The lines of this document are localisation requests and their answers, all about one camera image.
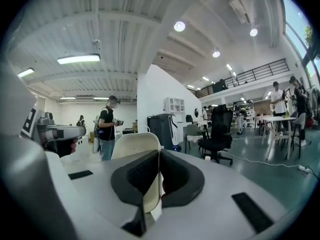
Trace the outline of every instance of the balcony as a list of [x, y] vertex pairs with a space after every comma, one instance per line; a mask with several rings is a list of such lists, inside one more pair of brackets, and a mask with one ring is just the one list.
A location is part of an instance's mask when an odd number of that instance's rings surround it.
[[[238, 74], [237, 76], [224, 79], [228, 89], [242, 86], [250, 82], [261, 80], [267, 77], [278, 75], [289, 71], [286, 59], [279, 59], [269, 64], [265, 64], [249, 71]], [[197, 98], [202, 98], [214, 93], [213, 85], [209, 85], [201, 90], [190, 90]]]

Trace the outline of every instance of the black slot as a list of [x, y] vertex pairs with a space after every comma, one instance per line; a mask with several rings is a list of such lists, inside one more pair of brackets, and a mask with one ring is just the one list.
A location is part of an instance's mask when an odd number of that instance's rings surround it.
[[273, 221], [246, 193], [234, 194], [231, 197], [257, 234], [272, 226]]
[[84, 171], [79, 171], [79, 172], [75, 172], [75, 173], [70, 173], [70, 174], [68, 174], [68, 176], [69, 176], [70, 180], [75, 180], [75, 179], [89, 176], [91, 174], [93, 174], [91, 171], [84, 170]]

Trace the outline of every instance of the black office chair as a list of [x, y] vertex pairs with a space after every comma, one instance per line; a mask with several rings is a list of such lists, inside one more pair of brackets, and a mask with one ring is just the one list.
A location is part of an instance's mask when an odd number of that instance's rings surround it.
[[211, 114], [211, 137], [201, 139], [198, 142], [200, 148], [210, 151], [211, 154], [202, 154], [202, 157], [210, 156], [211, 159], [214, 159], [218, 164], [220, 164], [220, 159], [229, 160], [230, 165], [233, 164], [231, 158], [218, 154], [218, 151], [223, 151], [224, 149], [229, 149], [231, 147], [232, 137], [230, 128], [232, 118], [233, 111], [228, 110], [226, 105], [221, 105], [213, 109]]

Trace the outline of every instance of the power strip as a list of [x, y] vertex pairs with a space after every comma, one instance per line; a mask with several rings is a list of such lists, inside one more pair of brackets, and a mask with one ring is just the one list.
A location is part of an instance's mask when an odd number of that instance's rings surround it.
[[302, 165], [299, 165], [299, 170], [305, 173], [311, 173], [311, 170], [307, 167], [303, 167]]

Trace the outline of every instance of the floor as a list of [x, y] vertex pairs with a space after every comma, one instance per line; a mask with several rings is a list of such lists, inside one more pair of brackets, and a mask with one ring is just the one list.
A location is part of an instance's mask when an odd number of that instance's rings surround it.
[[[266, 162], [268, 148], [270, 146], [269, 137], [257, 136], [253, 128], [243, 130], [242, 135], [237, 135], [236, 130], [232, 130], [232, 144], [228, 152], [234, 156], [248, 159], [250, 161]], [[285, 164], [287, 166], [302, 165], [309, 166], [319, 175], [320, 171], [320, 130], [306, 130], [306, 140], [312, 141], [311, 145], [301, 148], [301, 158], [298, 160], [299, 147], [295, 146], [291, 152], [290, 160], [285, 160], [287, 145], [283, 151], [280, 144], [275, 144], [271, 150], [268, 164]], [[182, 152], [185, 152], [185, 142], [180, 143]], [[187, 146], [187, 154], [201, 157], [199, 146], [191, 143], [191, 151]], [[295, 207], [299, 202], [305, 202], [317, 183], [317, 179], [312, 174], [304, 175], [297, 167], [287, 168], [284, 166], [269, 166], [263, 163], [248, 162], [222, 153], [225, 157], [233, 158], [233, 165], [222, 160], [221, 164], [230, 166], [251, 181], [277, 198], [288, 210]]]

